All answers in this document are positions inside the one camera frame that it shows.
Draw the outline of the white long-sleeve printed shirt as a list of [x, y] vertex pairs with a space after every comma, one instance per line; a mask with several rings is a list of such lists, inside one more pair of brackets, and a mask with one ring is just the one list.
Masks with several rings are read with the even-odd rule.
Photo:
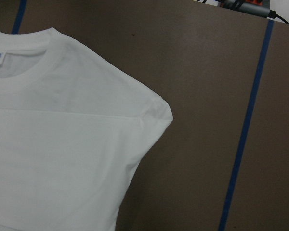
[[54, 28], [0, 32], [0, 231], [112, 231], [173, 120], [146, 85]]

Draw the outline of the grey aluminium frame post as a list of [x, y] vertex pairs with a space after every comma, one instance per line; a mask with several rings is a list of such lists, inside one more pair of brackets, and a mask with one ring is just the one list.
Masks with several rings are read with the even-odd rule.
[[270, 14], [269, 0], [219, 0], [218, 6], [265, 18]]

